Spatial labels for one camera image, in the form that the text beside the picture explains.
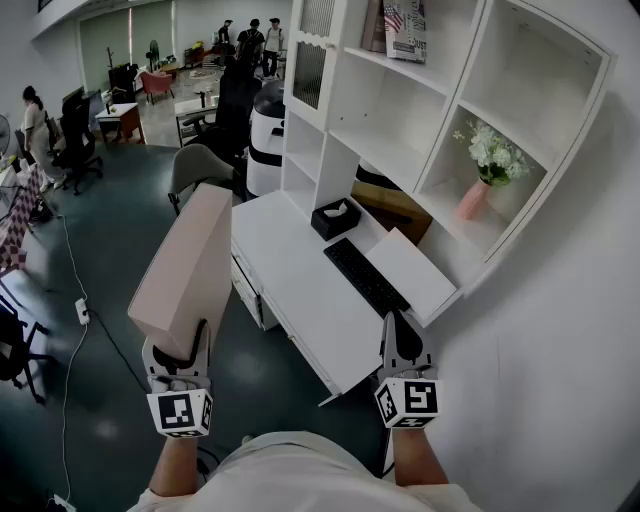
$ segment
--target office chair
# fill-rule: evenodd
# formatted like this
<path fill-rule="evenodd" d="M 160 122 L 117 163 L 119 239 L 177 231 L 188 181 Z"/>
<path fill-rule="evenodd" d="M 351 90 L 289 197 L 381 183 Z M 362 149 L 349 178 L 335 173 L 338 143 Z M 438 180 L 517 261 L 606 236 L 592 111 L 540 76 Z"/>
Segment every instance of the office chair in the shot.
<path fill-rule="evenodd" d="M 233 177 L 233 167 L 220 160 L 206 146 L 191 144 L 182 148 L 173 159 L 171 192 L 169 192 L 169 201 L 176 211 L 176 216 L 180 215 L 178 208 L 180 196 L 178 194 L 189 185 L 195 184 L 197 187 L 204 180 L 213 178 L 220 180 L 220 186 L 223 186 L 228 184 Z"/>
<path fill-rule="evenodd" d="M 230 64 L 220 80 L 215 123 L 205 123 L 206 114 L 198 114 L 187 119 L 184 126 L 193 125 L 197 133 L 187 146 L 207 146 L 218 158 L 234 168 L 239 182 L 245 183 L 239 194 L 245 199 L 247 164 L 243 156 L 251 136 L 253 101 L 262 89 L 262 82 L 257 78 L 247 79 L 238 71 L 237 64 Z"/>
<path fill-rule="evenodd" d="M 49 355 L 32 354 L 30 352 L 36 331 L 46 336 L 49 334 L 49 330 L 36 322 L 25 342 L 22 332 L 23 327 L 27 327 L 26 322 L 22 322 L 18 318 L 18 312 L 0 295 L 0 380 L 10 380 L 15 387 L 22 389 L 22 384 L 18 382 L 17 377 L 24 371 L 33 398 L 37 403 L 44 404 L 44 398 L 38 395 L 33 387 L 29 361 L 47 360 L 56 362 Z"/>
<path fill-rule="evenodd" d="M 62 106 L 60 124 L 67 147 L 53 160 L 53 165 L 71 170 L 64 181 L 63 188 L 66 190 L 67 183 L 75 179 L 74 195 L 76 196 L 80 194 L 78 184 L 89 172 L 95 172 L 98 178 L 102 178 L 100 169 L 91 168 L 96 162 L 102 168 L 103 163 L 101 157 L 91 158 L 96 148 L 96 138 L 89 130 L 89 104 L 89 98 L 76 95 Z"/>

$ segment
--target black chair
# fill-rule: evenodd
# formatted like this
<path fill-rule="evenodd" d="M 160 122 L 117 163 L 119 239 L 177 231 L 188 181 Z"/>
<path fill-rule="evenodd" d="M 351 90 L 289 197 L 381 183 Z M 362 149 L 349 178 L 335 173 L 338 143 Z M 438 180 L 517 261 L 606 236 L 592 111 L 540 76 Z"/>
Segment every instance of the black chair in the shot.
<path fill-rule="evenodd" d="M 45 336 L 49 334 L 49 331 L 36 322 L 25 342 L 22 332 L 24 327 L 27 327 L 27 324 L 18 318 L 18 312 L 4 297 L 0 296 L 0 380 L 10 380 L 15 387 L 22 389 L 22 384 L 18 382 L 17 377 L 24 372 L 33 398 L 37 403 L 44 404 L 44 398 L 38 395 L 33 387 L 29 361 L 47 360 L 56 362 L 49 355 L 38 355 L 30 352 L 36 331 Z"/>
<path fill-rule="evenodd" d="M 102 168 L 103 162 L 100 157 L 91 158 L 96 148 L 96 138 L 89 129 L 89 105 L 89 98 L 75 96 L 62 106 L 60 124 L 67 147 L 53 160 L 53 165 L 71 170 L 63 188 L 66 190 L 67 183 L 75 180 L 76 196 L 80 194 L 78 184 L 89 172 L 95 172 L 98 178 L 102 178 L 102 170 L 91 167 L 98 162 Z"/>
<path fill-rule="evenodd" d="M 262 89 L 257 78 L 243 77 L 237 64 L 227 66 L 220 80 L 220 98 L 215 123 L 205 121 L 206 114 L 198 114 L 184 122 L 192 126 L 197 136 L 186 145 L 207 146 L 223 162 L 234 169 L 234 181 L 240 183 L 237 195 L 245 199 L 247 164 L 244 151 L 251 139 L 251 112 L 256 94 Z"/>

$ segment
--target white wall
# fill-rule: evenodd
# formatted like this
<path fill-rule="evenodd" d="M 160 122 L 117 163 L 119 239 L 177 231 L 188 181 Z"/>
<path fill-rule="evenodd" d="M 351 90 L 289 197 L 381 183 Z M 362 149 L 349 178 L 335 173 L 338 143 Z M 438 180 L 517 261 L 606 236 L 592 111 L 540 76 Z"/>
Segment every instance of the white wall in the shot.
<path fill-rule="evenodd" d="M 608 512 L 640 479 L 640 17 L 627 0 L 532 3 L 620 59 L 519 246 L 434 323 L 447 400 L 428 432 L 486 511 Z"/>
<path fill-rule="evenodd" d="M 12 143 L 13 131 L 22 123 L 22 91 L 27 85 L 36 89 L 49 114 L 56 117 L 62 114 L 62 98 L 82 85 L 75 23 L 62 22 L 31 41 L 34 6 L 37 10 L 37 2 L 0 0 L 5 21 L 0 31 L 0 61 L 4 63 L 0 114 L 8 115 Z"/>
<path fill-rule="evenodd" d="M 249 28 L 253 18 L 260 20 L 263 34 L 271 26 L 270 18 L 280 18 L 286 39 L 292 8 L 293 0 L 176 0 L 177 57 L 182 59 L 184 50 L 196 41 L 203 41 L 207 49 L 211 48 L 211 34 L 220 29 L 225 19 L 233 20 L 229 29 L 232 43 L 240 32 Z"/>

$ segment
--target man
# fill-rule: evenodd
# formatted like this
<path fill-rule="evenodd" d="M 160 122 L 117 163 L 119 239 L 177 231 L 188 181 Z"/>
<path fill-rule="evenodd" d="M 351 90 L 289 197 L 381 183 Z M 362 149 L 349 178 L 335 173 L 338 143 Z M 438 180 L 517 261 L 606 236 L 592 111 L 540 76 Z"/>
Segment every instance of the man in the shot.
<path fill-rule="evenodd" d="M 260 20 L 251 20 L 251 28 L 243 30 L 238 36 L 238 45 L 236 47 L 236 60 L 238 61 L 239 72 L 252 78 L 256 70 L 256 65 L 260 62 L 262 54 L 262 44 L 264 36 L 258 30 Z"/>
<path fill-rule="evenodd" d="M 249 440 L 198 491 L 197 439 L 168 439 L 149 489 L 129 512 L 480 512 L 449 485 L 423 430 L 394 430 L 396 484 L 309 432 Z"/>
<path fill-rule="evenodd" d="M 224 69 L 224 60 L 227 57 L 227 48 L 231 40 L 229 39 L 229 27 L 233 20 L 225 20 L 224 25 L 218 30 L 218 44 L 220 45 L 220 67 Z"/>
<path fill-rule="evenodd" d="M 262 59 L 262 71 L 264 78 L 276 78 L 276 69 L 278 68 L 278 52 L 282 50 L 284 36 L 280 28 L 280 19 L 271 18 L 271 28 L 267 31 L 266 44 L 264 46 L 264 56 Z M 269 68 L 269 59 L 271 59 L 271 68 Z"/>

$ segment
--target bookshelf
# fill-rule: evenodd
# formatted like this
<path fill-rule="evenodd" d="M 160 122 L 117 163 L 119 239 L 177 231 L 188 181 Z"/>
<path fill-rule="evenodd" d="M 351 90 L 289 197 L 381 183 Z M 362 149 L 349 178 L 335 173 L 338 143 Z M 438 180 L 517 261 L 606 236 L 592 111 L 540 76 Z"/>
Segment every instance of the bookshelf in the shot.
<path fill-rule="evenodd" d="M 294 1 L 293 24 L 311 4 Z M 301 30 L 289 46 L 295 55 L 300 43 L 316 45 L 325 59 L 321 76 L 313 59 L 291 59 L 285 90 L 305 77 L 321 86 L 312 115 L 285 95 L 283 190 L 310 216 L 350 196 L 358 162 L 368 161 L 433 217 L 416 250 L 456 286 L 446 308 L 502 257 L 565 172 L 615 56 L 520 0 L 432 0 L 425 2 L 427 62 L 406 62 L 360 48 L 367 0 L 324 4 L 331 5 L 332 28 L 324 35 Z M 456 209 L 477 168 L 468 143 L 452 135 L 476 119 L 519 146 L 532 171 L 493 188 L 476 218 L 465 221 Z"/>

